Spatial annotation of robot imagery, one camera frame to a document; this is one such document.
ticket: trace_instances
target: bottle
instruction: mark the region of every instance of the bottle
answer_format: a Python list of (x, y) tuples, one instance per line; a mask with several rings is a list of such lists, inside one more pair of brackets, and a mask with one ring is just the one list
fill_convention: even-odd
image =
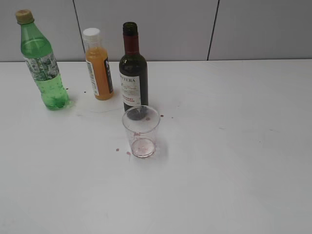
[(69, 98), (50, 42), (36, 27), (30, 10), (20, 10), (15, 15), (21, 27), (20, 50), (41, 92), (42, 101), (50, 110), (63, 108)]
[(94, 95), (98, 100), (110, 99), (114, 94), (113, 84), (107, 52), (101, 46), (100, 30), (87, 28), (82, 34), (87, 45), (86, 62)]
[(147, 63), (139, 53), (137, 24), (123, 24), (125, 55), (119, 62), (122, 99), (125, 111), (148, 105)]

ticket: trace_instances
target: green plastic bottle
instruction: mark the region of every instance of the green plastic bottle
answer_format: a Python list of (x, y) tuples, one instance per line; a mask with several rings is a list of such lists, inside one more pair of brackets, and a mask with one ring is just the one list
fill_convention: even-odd
[(20, 49), (44, 104), (50, 110), (63, 108), (69, 98), (50, 42), (36, 27), (30, 10), (20, 10), (15, 15), (21, 26)]

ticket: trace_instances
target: gray wall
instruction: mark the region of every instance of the gray wall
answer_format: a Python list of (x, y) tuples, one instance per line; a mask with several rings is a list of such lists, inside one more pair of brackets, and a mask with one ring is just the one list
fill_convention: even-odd
[(22, 61), (20, 26), (15, 12), (30, 9), (52, 44), (57, 60), (82, 60), (84, 52), (72, 0), (1, 0), (0, 61)]
[(138, 24), (147, 60), (206, 60), (217, 0), (75, 0), (81, 31), (97, 27), (110, 60), (124, 54), (122, 24)]
[(209, 60), (312, 58), (312, 1), (220, 0)]
[(110, 60), (119, 60), (125, 21), (137, 22), (140, 50), (147, 60), (206, 60), (208, 51), (209, 60), (312, 58), (310, 0), (219, 0), (218, 10), (218, 0), (1, 3), (0, 61), (23, 60), (14, 16), (23, 8), (32, 10), (59, 61), (84, 60), (79, 29), (87, 27), (102, 31)]

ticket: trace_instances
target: black label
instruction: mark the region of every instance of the black label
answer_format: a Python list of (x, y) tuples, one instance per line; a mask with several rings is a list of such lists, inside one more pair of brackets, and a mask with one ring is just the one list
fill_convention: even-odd
[(109, 93), (111, 94), (113, 92), (113, 83), (112, 83), (112, 77), (111, 77), (111, 70), (109, 69), (108, 58), (104, 60), (104, 67), (106, 71)]

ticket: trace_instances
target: beige bottle cap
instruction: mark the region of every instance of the beige bottle cap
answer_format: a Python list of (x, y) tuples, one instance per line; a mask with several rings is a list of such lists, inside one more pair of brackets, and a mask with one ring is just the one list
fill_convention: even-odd
[(19, 10), (15, 13), (18, 24), (28, 24), (34, 22), (33, 14), (30, 10)]

